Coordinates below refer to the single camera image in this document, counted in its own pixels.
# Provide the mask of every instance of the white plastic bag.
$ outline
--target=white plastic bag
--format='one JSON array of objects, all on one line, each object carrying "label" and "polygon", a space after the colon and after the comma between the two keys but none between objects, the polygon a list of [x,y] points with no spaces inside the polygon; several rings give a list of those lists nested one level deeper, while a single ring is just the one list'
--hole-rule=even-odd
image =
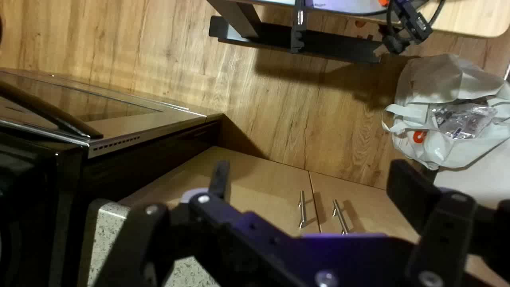
[{"label": "white plastic bag", "polygon": [[[471,125],[476,134],[458,138],[452,126],[450,133],[445,126],[441,130],[439,107],[457,106],[463,106],[458,111],[465,114],[457,114],[455,120],[466,130]],[[510,138],[509,83],[458,56],[410,61],[401,75],[396,104],[386,111],[394,115],[393,126],[383,122],[394,146],[429,170],[466,168]]]}]

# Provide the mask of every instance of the black cable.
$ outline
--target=black cable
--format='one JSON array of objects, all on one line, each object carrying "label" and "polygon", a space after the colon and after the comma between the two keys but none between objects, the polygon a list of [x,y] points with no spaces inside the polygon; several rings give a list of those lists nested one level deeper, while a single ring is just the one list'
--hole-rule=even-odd
[{"label": "black cable", "polygon": [[434,23],[437,21],[437,18],[441,16],[441,13],[442,13],[442,10],[444,10],[444,7],[445,7],[445,2],[447,2],[447,0],[441,0],[441,4],[437,5],[436,13],[433,15],[433,18],[431,18],[431,21],[429,21],[431,26],[434,26]]},{"label": "black cable", "polygon": [[[398,37],[396,28],[393,24],[393,12],[394,12],[394,4],[396,0],[390,0],[388,10],[386,10],[386,26],[391,36]],[[447,0],[441,0],[441,4],[436,8],[436,13],[433,15],[429,26],[434,26],[437,18],[442,15],[442,10],[445,7]]]}]

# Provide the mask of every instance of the black plastic part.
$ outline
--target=black plastic part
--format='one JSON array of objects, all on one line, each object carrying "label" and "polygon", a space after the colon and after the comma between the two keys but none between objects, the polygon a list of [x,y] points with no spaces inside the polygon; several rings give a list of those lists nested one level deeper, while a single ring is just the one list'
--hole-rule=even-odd
[{"label": "black plastic part", "polygon": [[219,197],[221,200],[225,200],[225,197],[230,197],[230,163],[221,162],[217,163],[211,184],[210,184],[210,193]]},{"label": "black plastic part", "polygon": [[221,286],[318,286],[329,272],[339,286],[401,286],[414,244],[382,236],[291,238],[254,213],[240,214],[210,195],[190,201],[210,229],[200,264]]},{"label": "black plastic part", "polygon": [[476,213],[477,203],[468,195],[453,192],[442,197],[407,267],[412,286],[421,286],[425,273],[436,275],[442,286],[463,284]]},{"label": "black plastic part", "polygon": [[50,273],[50,171],[55,154],[0,131],[0,286],[42,286]]},{"label": "black plastic part", "polygon": [[490,241],[482,256],[492,270],[510,283],[510,201],[503,201],[493,219],[495,225],[490,230],[493,241]]},{"label": "black plastic part", "polygon": [[305,48],[307,32],[307,0],[296,0],[294,26],[291,32],[291,53],[300,53]]},{"label": "black plastic part", "polygon": [[383,45],[390,53],[402,55],[410,47],[410,42],[401,39],[399,36],[385,36]]},{"label": "black plastic part", "polygon": [[396,0],[398,15],[402,20],[402,26],[410,32],[417,44],[423,44],[433,34],[433,28],[428,20],[417,12],[409,2]]},{"label": "black plastic part", "polygon": [[[259,39],[243,39],[224,18],[219,16],[213,16],[210,26],[210,36],[217,37],[219,42],[289,52],[292,28],[264,23],[257,24],[257,31],[261,36]],[[380,47],[382,42],[308,31],[305,47],[300,53],[350,63],[382,63],[375,55],[375,50]]]},{"label": "black plastic part", "polygon": [[412,227],[423,233],[431,213],[442,198],[439,189],[426,181],[407,162],[393,162],[388,179],[388,197]]},{"label": "black plastic part", "polygon": [[74,118],[72,115],[66,114],[61,109],[50,106],[49,103],[34,98],[12,85],[0,82],[0,98],[6,98],[18,106],[47,118],[49,122],[55,123],[60,130],[68,131],[74,136],[79,136],[85,141],[92,139],[103,139],[104,136],[93,130],[92,126],[85,125],[84,122]]}]

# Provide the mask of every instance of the black machine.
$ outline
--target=black machine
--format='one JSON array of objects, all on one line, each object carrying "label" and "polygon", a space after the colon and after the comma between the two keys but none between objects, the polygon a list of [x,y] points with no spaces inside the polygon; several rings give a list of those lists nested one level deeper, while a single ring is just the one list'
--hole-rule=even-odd
[{"label": "black machine", "polygon": [[225,203],[229,185],[229,163],[221,163],[210,193],[171,213],[133,209],[96,286],[162,286],[174,260],[190,256],[221,286],[487,286],[465,273],[469,254],[510,280],[510,201],[480,208],[437,190],[407,162],[393,163],[388,193],[421,235],[418,246],[372,235],[291,238]]},{"label": "black machine", "polygon": [[[391,0],[386,12],[386,26],[380,29],[383,34],[383,45],[393,55],[402,55],[412,44],[423,44],[433,34],[433,26],[441,16],[447,0],[441,0],[434,16],[428,21],[418,13],[410,0]],[[393,15],[398,15],[402,26],[393,24]]]},{"label": "black machine", "polygon": [[221,131],[219,117],[41,79],[0,72],[0,286],[9,287],[77,286],[90,203],[138,192]]}]

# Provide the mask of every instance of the red object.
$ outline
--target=red object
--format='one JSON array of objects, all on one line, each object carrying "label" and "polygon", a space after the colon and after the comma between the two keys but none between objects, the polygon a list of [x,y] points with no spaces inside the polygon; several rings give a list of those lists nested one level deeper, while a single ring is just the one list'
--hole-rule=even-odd
[{"label": "red object", "polygon": [[390,0],[380,0],[382,7],[390,7]]},{"label": "red object", "polygon": [[417,142],[417,144],[425,144],[425,142],[426,142],[426,138],[428,138],[428,133],[426,133],[426,131],[415,131],[415,134],[414,134],[414,142]]}]

